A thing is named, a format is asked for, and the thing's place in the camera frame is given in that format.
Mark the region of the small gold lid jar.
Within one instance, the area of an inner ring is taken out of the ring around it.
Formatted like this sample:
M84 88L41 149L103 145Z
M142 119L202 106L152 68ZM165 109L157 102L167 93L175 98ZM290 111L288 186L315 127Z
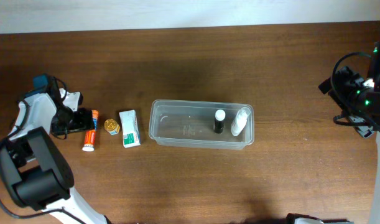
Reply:
M114 119L107 119L104 122L104 129L113 136L119 133L120 125Z

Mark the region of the orange effervescent tablet tube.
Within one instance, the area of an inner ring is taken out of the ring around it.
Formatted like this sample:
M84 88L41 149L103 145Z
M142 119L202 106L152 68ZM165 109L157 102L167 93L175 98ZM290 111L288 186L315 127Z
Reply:
M96 130L97 130L97 123L99 118L99 111L93 110L92 111L92 121L94 124L94 128L87 131L85 134L85 142L82 147L83 151L91 152L95 150L95 140L96 140Z

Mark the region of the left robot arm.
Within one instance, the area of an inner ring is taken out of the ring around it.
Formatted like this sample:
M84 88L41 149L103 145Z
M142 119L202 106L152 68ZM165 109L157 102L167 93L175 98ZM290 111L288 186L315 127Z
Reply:
M52 215L61 223L109 223L78 193L73 172L52 141L70 133L96 130L96 112L82 108L81 92L70 93L57 77L42 74L19 100L11 132L0 140L0 178L12 201L31 215L0 208L10 217Z

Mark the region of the dark bottle white cap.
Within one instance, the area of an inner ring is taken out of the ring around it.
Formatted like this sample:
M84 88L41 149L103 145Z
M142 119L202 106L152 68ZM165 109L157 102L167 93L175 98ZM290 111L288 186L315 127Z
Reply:
M224 130L225 126L225 118L226 113L224 110L217 110L215 112L215 120L214 120L214 132L217 134L221 134Z

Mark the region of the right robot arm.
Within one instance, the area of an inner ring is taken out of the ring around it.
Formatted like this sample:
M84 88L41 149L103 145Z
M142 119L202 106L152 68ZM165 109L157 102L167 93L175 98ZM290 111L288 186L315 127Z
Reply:
M352 56L370 59L367 78L350 67L338 68L342 61ZM341 108L341 114L333 117L335 124L351 126L365 139L376 134L378 161L368 222L380 223L380 41L374 43L371 54L352 52L340 58L330 78L318 88Z

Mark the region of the white spray bottle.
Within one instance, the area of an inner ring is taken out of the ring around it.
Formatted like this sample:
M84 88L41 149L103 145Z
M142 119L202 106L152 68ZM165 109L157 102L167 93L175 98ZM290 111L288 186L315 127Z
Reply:
M238 136L241 133L250 115L251 115L251 110L247 107L241 108L236 113L236 116L234 117L234 120L231 123L231 134L233 136Z

